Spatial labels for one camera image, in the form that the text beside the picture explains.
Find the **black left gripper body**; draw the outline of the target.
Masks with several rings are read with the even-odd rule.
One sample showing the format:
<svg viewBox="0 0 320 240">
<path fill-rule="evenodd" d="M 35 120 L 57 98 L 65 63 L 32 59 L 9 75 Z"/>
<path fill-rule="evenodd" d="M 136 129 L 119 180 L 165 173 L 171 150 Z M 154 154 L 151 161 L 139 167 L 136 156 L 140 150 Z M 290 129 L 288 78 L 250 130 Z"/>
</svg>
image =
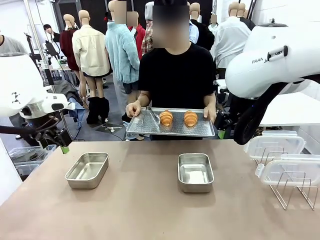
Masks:
<svg viewBox="0 0 320 240">
<path fill-rule="evenodd" d="M 70 134 L 65 128 L 61 130 L 54 130 L 53 140 L 57 145 L 61 147 L 68 147 L 73 141 Z"/>
</svg>

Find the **person's left hand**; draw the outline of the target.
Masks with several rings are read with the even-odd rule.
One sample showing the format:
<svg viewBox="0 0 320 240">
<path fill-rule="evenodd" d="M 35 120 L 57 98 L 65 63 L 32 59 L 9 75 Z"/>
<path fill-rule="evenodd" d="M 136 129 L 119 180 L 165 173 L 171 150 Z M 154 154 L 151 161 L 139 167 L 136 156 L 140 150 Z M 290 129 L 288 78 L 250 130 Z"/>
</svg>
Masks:
<svg viewBox="0 0 320 240">
<path fill-rule="evenodd" d="M 215 105 L 207 105 L 203 111 L 204 118 L 210 120 L 211 123 L 214 123 L 217 117 L 216 106 Z"/>
</svg>

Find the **person's right hand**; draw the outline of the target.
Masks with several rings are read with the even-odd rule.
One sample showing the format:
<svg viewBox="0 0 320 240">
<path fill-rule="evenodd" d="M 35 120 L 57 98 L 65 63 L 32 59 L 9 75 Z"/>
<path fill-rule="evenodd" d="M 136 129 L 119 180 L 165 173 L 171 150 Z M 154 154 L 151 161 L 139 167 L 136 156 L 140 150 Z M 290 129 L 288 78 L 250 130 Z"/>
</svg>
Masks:
<svg viewBox="0 0 320 240">
<path fill-rule="evenodd" d="M 135 102 L 129 103 L 126 106 L 126 115 L 129 118 L 137 117 L 141 112 L 141 103 L 136 100 Z"/>
</svg>

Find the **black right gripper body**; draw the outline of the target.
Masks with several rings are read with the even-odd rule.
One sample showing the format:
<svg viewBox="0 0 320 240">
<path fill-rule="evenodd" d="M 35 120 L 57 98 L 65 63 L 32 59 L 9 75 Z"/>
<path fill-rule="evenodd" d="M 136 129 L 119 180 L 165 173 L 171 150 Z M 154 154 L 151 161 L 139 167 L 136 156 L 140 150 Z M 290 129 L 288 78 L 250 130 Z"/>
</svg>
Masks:
<svg viewBox="0 0 320 240">
<path fill-rule="evenodd" d="M 231 114 L 228 111 L 218 111 L 214 121 L 214 126 L 217 130 L 226 130 L 234 124 Z"/>
</svg>

